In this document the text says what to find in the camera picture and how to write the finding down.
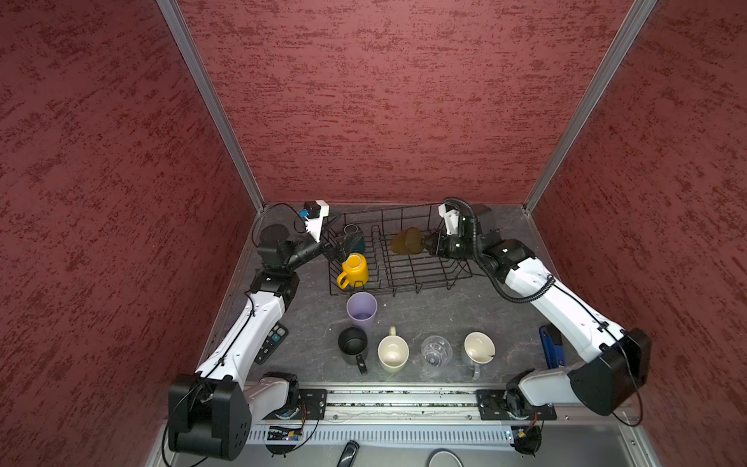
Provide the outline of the yellow mug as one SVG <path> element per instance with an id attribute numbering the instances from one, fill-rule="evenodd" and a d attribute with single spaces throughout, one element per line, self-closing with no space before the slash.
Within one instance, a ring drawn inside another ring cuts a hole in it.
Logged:
<path id="1" fill-rule="evenodd" d="M 338 275 L 338 288 L 358 288 L 369 281 L 368 262 L 364 255 L 351 253 L 347 260 L 342 263 L 342 272 Z"/>

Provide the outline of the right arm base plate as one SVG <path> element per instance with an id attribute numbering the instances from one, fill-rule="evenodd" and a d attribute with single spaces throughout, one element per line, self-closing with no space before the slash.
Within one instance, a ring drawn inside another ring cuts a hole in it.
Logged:
<path id="1" fill-rule="evenodd" d="M 481 420 L 532 422 L 558 419 L 552 405 L 533 406 L 519 389 L 479 389 L 476 398 Z"/>

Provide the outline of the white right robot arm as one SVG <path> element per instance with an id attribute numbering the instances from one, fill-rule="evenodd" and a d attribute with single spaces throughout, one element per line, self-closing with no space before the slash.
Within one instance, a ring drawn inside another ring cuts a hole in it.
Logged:
<path id="1" fill-rule="evenodd" d="M 511 418 L 533 418 L 541 407 L 566 404 L 612 416 L 628 399 L 640 396 L 652 347 L 646 333 L 624 330 L 596 311 L 521 241 L 484 230 L 469 204 L 450 198 L 439 214 L 443 227 L 424 239 L 425 249 L 433 256 L 474 262 L 504 300 L 540 311 L 582 360 L 570 367 L 528 371 L 510 381 L 501 407 Z"/>

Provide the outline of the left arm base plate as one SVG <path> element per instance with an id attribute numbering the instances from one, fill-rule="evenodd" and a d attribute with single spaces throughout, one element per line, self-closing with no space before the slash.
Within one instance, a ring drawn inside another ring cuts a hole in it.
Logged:
<path id="1" fill-rule="evenodd" d="M 287 404 L 271 413 L 266 420 L 322 420 L 325 416 L 328 391 L 302 388 L 291 390 Z"/>

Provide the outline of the olive glass cup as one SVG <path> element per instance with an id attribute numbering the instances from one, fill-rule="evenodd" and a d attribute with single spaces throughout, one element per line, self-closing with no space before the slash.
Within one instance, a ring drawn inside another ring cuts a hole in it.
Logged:
<path id="1" fill-rule="evenodd" d="M 394 235 L 390 250 L 397 255 L 418 255 L 423 252 L 423 233 L 418 228 L 410 228 Z"/>

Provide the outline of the teal green cup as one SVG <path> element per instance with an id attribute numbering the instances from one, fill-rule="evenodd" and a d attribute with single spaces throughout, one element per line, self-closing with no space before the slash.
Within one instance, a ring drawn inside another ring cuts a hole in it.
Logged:
<path id="1" fill-rule="evenodd" d="M 364 254 L 366 251 L 365 235 L 355 224 L 344 226 L 344 251 L 348 254 Z"/>

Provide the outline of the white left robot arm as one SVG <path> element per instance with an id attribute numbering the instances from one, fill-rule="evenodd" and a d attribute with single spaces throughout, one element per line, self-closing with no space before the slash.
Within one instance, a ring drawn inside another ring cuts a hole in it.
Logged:
<path id="1" fill-rule="evenodd" d="M 262 268 L 246 293 L 247 304 L 237 322 L 192 375 L 178 376 L 169 389 L 167 426 L 160 443 L 163 455 L 234 460 L 254 420 L 298 406 L 296 376 L 271 372 L 255 385 L 248 385 L 247 377 L 296 295 L 298 268 L 319 256 L 343 262 L 363 237 L 356 232 L 324 239 L 328 226 L 323 217 L 305 220 L 305 227 L 296 239 L 282 224 L 261 231 L 256 250 Z"/>

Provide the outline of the clear glass cup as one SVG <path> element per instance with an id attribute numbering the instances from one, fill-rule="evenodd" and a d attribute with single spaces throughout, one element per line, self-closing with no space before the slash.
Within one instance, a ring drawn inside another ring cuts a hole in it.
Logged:
<path id="1" fill-rule="evenodd" d="M 453 360 L 451 343 L 441 336 L 427 337 L 423 341 L 420 351 L 426 370 L 443 369 Z"/>

